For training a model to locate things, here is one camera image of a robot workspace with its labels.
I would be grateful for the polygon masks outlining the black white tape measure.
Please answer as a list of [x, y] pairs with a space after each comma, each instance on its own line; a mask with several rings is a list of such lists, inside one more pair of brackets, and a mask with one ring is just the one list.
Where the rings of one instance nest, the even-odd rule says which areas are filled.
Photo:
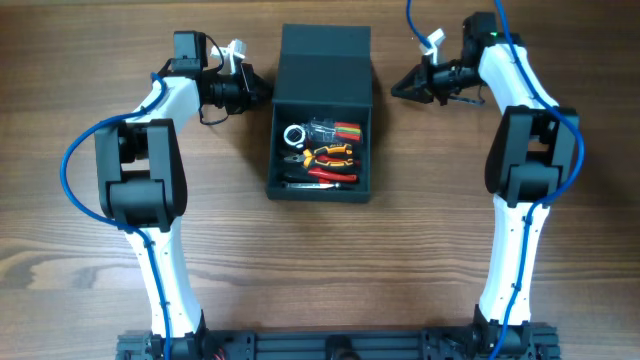
[[303, 150], [306, 146], [307, 130], [304, 125], [291, 124], [283, 132], [285, 144], [295, 150]]

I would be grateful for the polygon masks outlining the dark green box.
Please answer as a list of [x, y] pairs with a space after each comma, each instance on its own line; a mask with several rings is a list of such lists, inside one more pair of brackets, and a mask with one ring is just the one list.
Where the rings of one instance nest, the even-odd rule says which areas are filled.
[[[366, 203], [371, 198], [371, 120], [373, 112], [371, 28], [368, 26], [285, 24], [277, 79], [266, 194], [271, 200]], [[340, 189], [286, 189], [285, 172], [306, 172], [285, 163], [297, 150], [288, 147], [284, 130], [291, 124], [331, 119], [357, 123], [363, 140], [353, 143], [358, 181]], [[305, 148], [339, 144], [315, 142]]]

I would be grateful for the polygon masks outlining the clear screwdriver set case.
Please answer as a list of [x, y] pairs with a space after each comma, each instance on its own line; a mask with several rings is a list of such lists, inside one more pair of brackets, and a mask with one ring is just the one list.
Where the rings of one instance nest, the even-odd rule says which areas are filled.
[[315, 142], [360, 143], [363, 131], [359, 124], [339, 122], [331, 119], [311, 120], [305, 126], [309, 138]]

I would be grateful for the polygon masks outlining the orange black pliers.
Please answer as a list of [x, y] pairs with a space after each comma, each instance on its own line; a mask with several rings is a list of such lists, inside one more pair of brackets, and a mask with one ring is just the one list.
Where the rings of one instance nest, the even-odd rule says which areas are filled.
[[300, 154], [286, 156], [284, 162], [298, 164], [306, 169], [317, 167], [330, 171], [347, 171], [356, 165], [352, 155], [351, 144], [331, 144], [315, 149], [308, 148]]

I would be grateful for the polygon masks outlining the silver combination wrench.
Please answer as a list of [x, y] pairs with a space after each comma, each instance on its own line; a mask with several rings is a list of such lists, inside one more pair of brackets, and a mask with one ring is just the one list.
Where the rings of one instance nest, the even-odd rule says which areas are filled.
[[308, 189], [308, 190], [325, 190], [325, 189], [340, 189], [342, 184], [340, 183], [295, 183], [295, 182], [281, 182], [283, 188], [286, 189]]

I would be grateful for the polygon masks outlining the red handled snips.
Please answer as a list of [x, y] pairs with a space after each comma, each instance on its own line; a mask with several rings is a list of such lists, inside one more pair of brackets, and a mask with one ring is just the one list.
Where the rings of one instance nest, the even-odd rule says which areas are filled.
[[334, 182], [356, 183], [357, 162], [353, 159], [337, 159], [325, 155], [303, 161], [307, 173], [313, 177]]

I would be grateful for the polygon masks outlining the black red screwdriver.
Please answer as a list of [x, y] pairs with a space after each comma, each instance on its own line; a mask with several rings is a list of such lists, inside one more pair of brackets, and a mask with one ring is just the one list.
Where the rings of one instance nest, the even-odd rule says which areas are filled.
[[285, 172], [282, 180], [289, 183], [316, 183], [317, 179], [306, 172]]

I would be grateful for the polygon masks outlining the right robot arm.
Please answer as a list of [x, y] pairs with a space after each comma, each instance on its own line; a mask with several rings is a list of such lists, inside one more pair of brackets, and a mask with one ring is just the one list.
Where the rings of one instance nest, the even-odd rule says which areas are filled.
[[440, 57], [443, 30], [414, 34], [421, 62], [392, 87], [392, 96], [446, 105], [460, 100], [464, 89], [486, 86], [502, 115], [484, 171], [495, 219], [485, 287], [469, 325], [425, 330], [423, 354], [429, 359], [557, 359], [556, 329], [531, 320], [530, 289], [551, 205], [584, 163], [579, 116], [547, 94], [503, 11], [466, 18], [461, 55], [451, 61]]

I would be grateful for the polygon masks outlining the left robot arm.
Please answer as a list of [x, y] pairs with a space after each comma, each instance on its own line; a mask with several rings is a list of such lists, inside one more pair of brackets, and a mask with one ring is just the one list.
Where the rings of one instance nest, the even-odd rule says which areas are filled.
[[182, 241], [188, 201], [177, 135], [205, 106], [239, 115], [272, 88], [246, 63], [239, 39], [218, 47], [198, 31], [173, 35], [174, 55], [151, 76], [151, 91], [125, 119], [96, 131], [99, 200], [138, 260], [150, 330], [118, 339], [120, 359], [224, 359], [189, 281]]

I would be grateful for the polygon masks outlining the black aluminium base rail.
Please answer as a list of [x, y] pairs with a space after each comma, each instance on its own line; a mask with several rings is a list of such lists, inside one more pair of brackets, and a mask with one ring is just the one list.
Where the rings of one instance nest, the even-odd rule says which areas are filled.
[[[559, 360], [554, 327], [509, 330], [495, 359]], [[204, 330], [171, 340], [170, 359], [489, 359], [496, 344], [483, 344], [474, 326], [411, 331], [254, 332]], [[118, 336], [115, 359], [164, 359], [164, 340], [151, 332]]]

